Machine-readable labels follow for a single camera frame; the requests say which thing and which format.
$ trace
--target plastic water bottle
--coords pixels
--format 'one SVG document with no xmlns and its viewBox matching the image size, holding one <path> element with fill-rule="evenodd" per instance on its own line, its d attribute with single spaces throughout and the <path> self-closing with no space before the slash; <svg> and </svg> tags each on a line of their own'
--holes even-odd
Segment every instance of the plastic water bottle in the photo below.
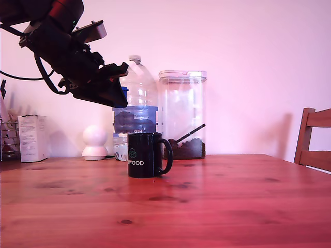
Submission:
<svg viewBox="0 0 331 248">
<path fill-rule="evenodd" d="M 129 133 L 158 132 L 158 90 L 139 55 L 129 56 L 128 75 L 121 78 L 127 87 L 128 106 L 113 108 L 113 144 L 117 160 L 128 160 Z"/>
</svg>

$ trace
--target mug logo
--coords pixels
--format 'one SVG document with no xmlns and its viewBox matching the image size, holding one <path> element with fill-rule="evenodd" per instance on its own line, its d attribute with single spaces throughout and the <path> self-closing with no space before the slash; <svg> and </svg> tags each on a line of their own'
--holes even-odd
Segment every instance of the mug logo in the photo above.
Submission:
<svg viewBox="0 0 331 248">
<path fill-rule="evenodd" d="M 129 156 L 130 156 L 130 158 L 133 158 L 133 159 L 137 156 L 137 153 L 133 148 L 130 149 Z"/>
</svg>

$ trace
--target dish rack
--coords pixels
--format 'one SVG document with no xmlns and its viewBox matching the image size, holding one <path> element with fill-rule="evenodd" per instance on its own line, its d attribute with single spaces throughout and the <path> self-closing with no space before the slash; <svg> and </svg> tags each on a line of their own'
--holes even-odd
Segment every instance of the dish rack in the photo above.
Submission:
<svg viewBox="0 0 331 248">
<path fill-rule="evenodd" d="M 2 122 L 0 119 L 1 161 L 20 158 L 20 137 L 18 122 Z"/>
</svg>

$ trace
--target chair backrest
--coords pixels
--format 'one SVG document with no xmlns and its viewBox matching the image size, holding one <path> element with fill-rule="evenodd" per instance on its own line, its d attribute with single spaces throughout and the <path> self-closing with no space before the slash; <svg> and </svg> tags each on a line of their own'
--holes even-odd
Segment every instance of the chair backrest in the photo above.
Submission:
<svg viewBox="0 0 331 248">
<path fill-rule="evenodd" d="M 331 108 L 319 112 L 304 109 L 294 163 L 331 171 L 331 151 L 309 151 L 313 127 L 331 128 Z"/>
</svg>

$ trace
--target mug handle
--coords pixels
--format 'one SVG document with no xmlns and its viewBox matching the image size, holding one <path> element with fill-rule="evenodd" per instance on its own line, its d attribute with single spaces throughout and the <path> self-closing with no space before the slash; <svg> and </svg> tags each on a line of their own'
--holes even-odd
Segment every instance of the mug handle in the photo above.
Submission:
<svg viewBox="0 0 331 248">
<path fill-rule="evenodd" d="M 172 148 L 171 148 L 171 145 L 169 143 L 169 141 L 167 141 L 166 139 L 161 139 L 159 142 L 161 143 L 164 143 L 166 149 L 167 149 L 167 152 L 168 152 L 168 161 L 167 161 L 167 166 L 165 169 L 162 169 L 159 167 L 159 170 L 160 170 L 160 174 L 163 175 L 165 173 L 168 173 L 171 169 L 171 166 L 172 166 L 172 161 L 173 161 L 173 156 L 172 156 Z"/>
</svg>

